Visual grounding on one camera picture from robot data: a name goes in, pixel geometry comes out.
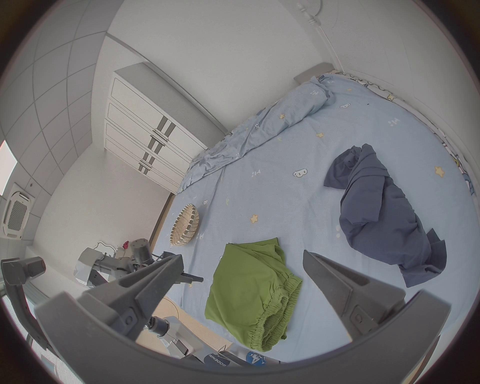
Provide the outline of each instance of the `woven basket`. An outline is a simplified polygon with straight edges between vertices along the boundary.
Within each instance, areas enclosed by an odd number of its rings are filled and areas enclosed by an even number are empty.
[[[172,233],[170,233],[170,244],[187,244],[195,235],[199,221],[200,216],[197,208],[193,204],[188,204],[181,210],[177,220],[175,220]]]

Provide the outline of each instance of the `ceiling air conditioner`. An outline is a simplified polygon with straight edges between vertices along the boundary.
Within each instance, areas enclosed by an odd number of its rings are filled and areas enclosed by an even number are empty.
[[[2,215],[0,237],[17,240],[22,238],[34,202],[34,197],[13,184]]]

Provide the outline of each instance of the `star pattern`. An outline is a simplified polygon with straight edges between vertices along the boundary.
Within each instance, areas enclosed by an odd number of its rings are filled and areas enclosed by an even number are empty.
[[[445,175],[445,171],[442,169],[442,167],[435,167],[435,173],[441,178],[443,178]]]

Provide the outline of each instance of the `bed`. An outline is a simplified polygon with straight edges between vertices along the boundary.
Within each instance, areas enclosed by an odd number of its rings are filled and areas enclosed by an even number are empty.
[[[181,253],[185,271],[204,278],[203,283],[191,287],[173,286],[168,297],[201,324],[236,342],[223,327],[205,319],[213,273],[225,244],[278,237],[287,267],[303,279],[287,339],[265,353],[285,362],[316,356],[350,342],[334,310],[303,270],[304,249],[400,287],[407,293],[406,300],[419,289],[426,289],[449,302],[452,308],[444,331],[465,317],[479,288],[480,227],[475,195],[455,153],[427,125],[392,102],[394,97],[388,92],[373,92],[370,84],[335,74],[322,76],[320,84],[333,97],[317,111],[274,132],[250,151],[245,147],[255,140],[247,138],[243,144],[235,144],[238,152],[229,161],[207,162],[200,173],[199,167],[195,170],[191,166],[154,249],[155,254]],[[277,108],[279,120],[291,118],[289,108],[299,108],[291,100],[290,105],[285,101],[284,97],[269,107]],[[258,130],[254,123],[266,110],[247,119],[226,141],[234,141],[244,131],[251,132],[252,137],[261,134],[262,125]],[[344,191],[324,187],[325,174],[340,153],[364,143],[375,149],[425,230],[434,228],[440,239],[445,239],[446,268],[426,283],[405,288],[396,265],[353,250],[340,229]],[[202,156],[194,163],[201,163]],[[189,244],[171,247],[170,230],[188,203],[198,208],[199,228]]]

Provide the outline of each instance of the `white dresser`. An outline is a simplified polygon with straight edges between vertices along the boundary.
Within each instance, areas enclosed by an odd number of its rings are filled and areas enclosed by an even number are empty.
[[[105,113],[105,148],[158,185],[177,193],[190,162],[224,134],[146,65],[113,73]]]

